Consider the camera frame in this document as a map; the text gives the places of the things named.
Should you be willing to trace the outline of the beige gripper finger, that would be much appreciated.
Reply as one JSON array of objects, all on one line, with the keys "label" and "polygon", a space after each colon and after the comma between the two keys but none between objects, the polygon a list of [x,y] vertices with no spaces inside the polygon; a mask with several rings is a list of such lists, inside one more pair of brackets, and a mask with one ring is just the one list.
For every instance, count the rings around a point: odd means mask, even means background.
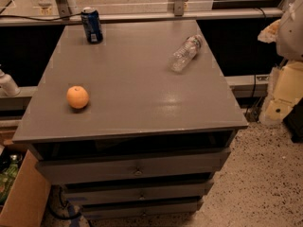
[{"label": "beige gripper finger", "polygon": [[277,32],[280,24],[280,19],[275,20],[266,28],[264,28],[258,35],[258,40],[263,43],[275,43]]},{"label": "beige gripper finger", "polygon": [[291,112],[303,98],[303,62],[288,61],[281,69],[273,68],[258,120],[275,125]]}]

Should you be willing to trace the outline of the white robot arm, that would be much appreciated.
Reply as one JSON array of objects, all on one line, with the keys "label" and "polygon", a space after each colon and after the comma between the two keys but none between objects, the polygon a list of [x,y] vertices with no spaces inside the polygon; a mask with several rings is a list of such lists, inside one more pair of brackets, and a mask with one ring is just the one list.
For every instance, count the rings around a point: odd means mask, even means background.
[{"label": "white robot arm", "polygon": [[303,0],[294,0],[258,40],[276,43],[277,54],[287,61],[281,69],[272,69],[259,116],[264,125],[278,124],[303,98]]}]

